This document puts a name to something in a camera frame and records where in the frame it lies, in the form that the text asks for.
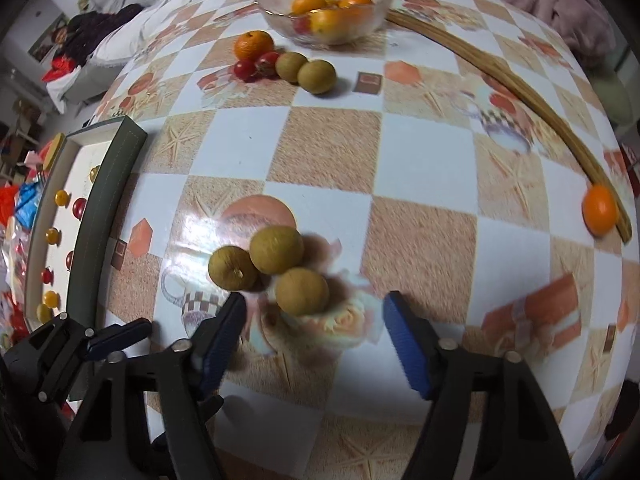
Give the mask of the glass fruit bowl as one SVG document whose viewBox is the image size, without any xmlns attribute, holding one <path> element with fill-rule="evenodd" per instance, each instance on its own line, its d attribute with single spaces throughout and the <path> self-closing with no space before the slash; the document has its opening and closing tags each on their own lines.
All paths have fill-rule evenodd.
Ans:
<svg viewBox="0 0 640 480">
<path fill-rule="evenodd" d="M 270 28 L 296 44 L 334 47 L 360 40 L 384 23 L 393 0 L 255 0 Z"/>
</svg>

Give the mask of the pile of snack bags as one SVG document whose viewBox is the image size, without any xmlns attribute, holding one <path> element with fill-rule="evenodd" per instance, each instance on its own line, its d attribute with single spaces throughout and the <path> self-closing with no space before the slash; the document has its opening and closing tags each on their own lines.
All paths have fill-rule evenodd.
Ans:
<svg viewBox="0 0 640 480">
<path fill-rule="evenodd" d="M 1 180 L 1 353 L 28 335 L 24 307 L 29 229 L 14 218 L 21 184 Z"/>
</svg>

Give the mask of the longan bowl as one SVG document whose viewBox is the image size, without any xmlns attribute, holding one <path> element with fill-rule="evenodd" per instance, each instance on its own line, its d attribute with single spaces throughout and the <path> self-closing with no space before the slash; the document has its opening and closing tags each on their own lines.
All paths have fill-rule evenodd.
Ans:
<svg viewBox="0 0 640 480">
<path fill-rule="evenodd" d="M 336 81 L 334 66 L 325 60 L 310 61 L 303 65 L 297 74 L 299 87 L 315 96 L 332 90 Z"/>
<path fill-rule="evenodd" d="M 284 52 L 279 55 L 276 65 L 277 75 L 290 84 L 298 83 L 300 69 L 308 63 L 308 58 L 298 52 Z"/>
</svg>

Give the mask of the red tomato orange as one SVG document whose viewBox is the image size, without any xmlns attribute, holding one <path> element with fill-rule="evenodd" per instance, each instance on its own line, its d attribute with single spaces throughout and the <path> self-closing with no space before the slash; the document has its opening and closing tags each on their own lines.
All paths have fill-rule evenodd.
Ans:
<svg viewBox="0 0 640 480">
<path fill-rule="evenodd" d="M 276 65 L 280 58 L 277 51 L 266 52 L 255 62 L 256 74 L 259 77 L 272 78 L 277 76 Z"/>
<path fill-rule="evenodd" d="M 233 75 L 240 81 L 254 81 L 257 77 L 258 70 L 252 61 L 238 61 L 233 65 Z"/>
</svg>

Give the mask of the orange near bowl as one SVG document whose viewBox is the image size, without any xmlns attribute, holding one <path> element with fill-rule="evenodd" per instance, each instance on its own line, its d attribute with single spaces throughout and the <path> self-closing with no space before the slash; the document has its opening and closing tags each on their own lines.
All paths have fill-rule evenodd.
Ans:
<svg viewBox="0 0 640 480">
<path fill-rule="evenodd" d="M 264 30 L 250 30 L 235 40 L 233 52 L 238 61 L 255 62 L 263 54 L 274 50 L 274 41 Z"/>
</svg>

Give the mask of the white shallow tray box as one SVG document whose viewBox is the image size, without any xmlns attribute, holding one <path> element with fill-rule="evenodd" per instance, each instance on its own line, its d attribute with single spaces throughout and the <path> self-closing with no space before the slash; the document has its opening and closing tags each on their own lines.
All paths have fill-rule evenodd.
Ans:
<svg viewBox="0 0 640 480">
<path fill-rule="evenodd" d="M 63 136 L 53 151 L 28 246 L 25 321 L 41 325 L 37 308 L 50 290 L 56 308 L 96 325 L 96 305 L 114 217 L 148 134 L 131 118 L 104 120 Z"/>
</svg>

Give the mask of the large orange by stick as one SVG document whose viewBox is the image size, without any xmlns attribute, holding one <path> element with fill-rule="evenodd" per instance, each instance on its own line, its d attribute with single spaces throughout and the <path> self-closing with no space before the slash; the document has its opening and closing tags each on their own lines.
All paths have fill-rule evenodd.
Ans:
<svg viewBox="0 0 640 480">
<path fill-rule="evenodd" d="M 618 210 L 616 201 L 606 186 L 594 184 L 588 188 L 582 199 L 582 218 L 594 237 L 604 237 L 614 229 Z"/>
</svg>

